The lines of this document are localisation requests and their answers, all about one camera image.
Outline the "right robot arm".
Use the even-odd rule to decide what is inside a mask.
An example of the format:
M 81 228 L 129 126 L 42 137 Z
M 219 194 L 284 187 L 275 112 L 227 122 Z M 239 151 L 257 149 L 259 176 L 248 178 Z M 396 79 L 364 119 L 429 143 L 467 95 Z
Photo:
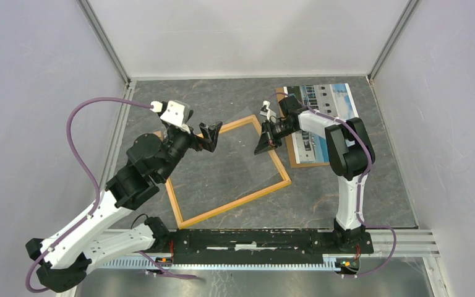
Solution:
M 362 200 L 367 175 L 374 164 L 374 149 L 360 118 L 341 119 L 308 106 L 294 96 L 280 100 L 283 117 L 277 118 L 270 102 L 262 103 L 259 142 L 254 154 L 268 152 L 282 145 L 282 138 L 295 132 L 310 132 L 325 138 L 330 168 L 338 177 L 339 204 L 332 231 L 333 247 L 349 252 L 366 235 Z

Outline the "building and sky photo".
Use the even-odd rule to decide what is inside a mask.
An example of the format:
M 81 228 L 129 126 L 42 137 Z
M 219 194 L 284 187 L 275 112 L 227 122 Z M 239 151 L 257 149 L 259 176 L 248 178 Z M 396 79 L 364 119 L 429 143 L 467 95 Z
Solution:
M 304 105 L 329 116 L 350 119 L 358 112 L 348 84 L 285 86 L 282 91 L 294 95 Z M 289 162 L 293 168 L 329 164 L 326 140 L 317 134 L 299 131 L 286 137 Z

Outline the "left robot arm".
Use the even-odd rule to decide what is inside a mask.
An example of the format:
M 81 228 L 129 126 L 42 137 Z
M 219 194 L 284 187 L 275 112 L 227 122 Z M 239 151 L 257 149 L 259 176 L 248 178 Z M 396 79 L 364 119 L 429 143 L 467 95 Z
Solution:
M 135 228 L 99 240 L 113 223 L 137 210 L 156 195 L 189 149 L 213 152 L 222 122 L 200 123 L 201 136 L 188 127 L 185 131 L 167 125 L 164 139 L 149 133 L 134 140 L 127 163 L 105 185 L 99 199 L 78 218 L 46 239 L 33 238 L 25 245 L 34 261 L 35 273 L 43 290 L 61 293 L 84 280 L 105 262 L 132 252 L 164 251 L 170 232 L 158 217 L 148 217 Z

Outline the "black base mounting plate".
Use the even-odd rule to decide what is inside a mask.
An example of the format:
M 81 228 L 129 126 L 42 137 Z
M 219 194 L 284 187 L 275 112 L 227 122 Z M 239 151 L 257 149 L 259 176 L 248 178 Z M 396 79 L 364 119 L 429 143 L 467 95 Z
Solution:
M 175 264 L 321 264 L 324 255 L 372 254 L 368 232 L 321 229 L 183 229 L 148 249 L 169 252 Z

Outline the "brown backing board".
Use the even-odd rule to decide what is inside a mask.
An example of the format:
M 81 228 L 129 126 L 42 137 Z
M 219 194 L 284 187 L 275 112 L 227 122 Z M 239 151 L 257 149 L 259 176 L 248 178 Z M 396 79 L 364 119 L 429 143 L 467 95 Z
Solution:
M 279 103 L 286 95 L 284 88 L 276 88 L 276 100 Z M 297 163 L 296 162 L 296 154 L 293 147 L 293 138 L 291 136 L 285 137 L 286 147 L 288 151 L 288 160 L 291 168 L 310 168 L 310 167 L 317 167 L 317 166 L 329 166 L 328 162 L 318 162 L 318 163 Z

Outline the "aluminium rail frame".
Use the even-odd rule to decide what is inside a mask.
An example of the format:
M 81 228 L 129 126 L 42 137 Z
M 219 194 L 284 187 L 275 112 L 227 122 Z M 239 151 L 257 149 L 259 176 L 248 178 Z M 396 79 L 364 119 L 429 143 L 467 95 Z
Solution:
M 94 201 L 99 199 L 99 194 L 103 189 L 96 189 Z M 173 269 L 193 269 L 201 270 L 258 270 L 258 271 L 275 271 L 275 270 L 317 270 L 327 269 L 337 273 L 342 278 L 359 278 L 363 273 L 358 269 L 358 262 L 361 256 L 374 256 L 380 252 L 385 252 L 389 257 L 393 256 L 433 256 L 437 250 L 434 244 L 434 237 L 425 230 L 402 230 L 396 231 L 390 226 L 369 225 L 364 221 L 366 232 L 372 238 L 374 253 L 372 254 L 356 254 L 356 255 L 324 255 L 321 264 L 175 264 L 171 253 L 169 252 L 149 252 L 139 251 L 130 254 L 136 254 L 143 260 L 143 267 L 150 269 L 159 276 L 173 276 Z M 119 256 L 96 269 L 101 268 L 116 259 L 128 256 Z

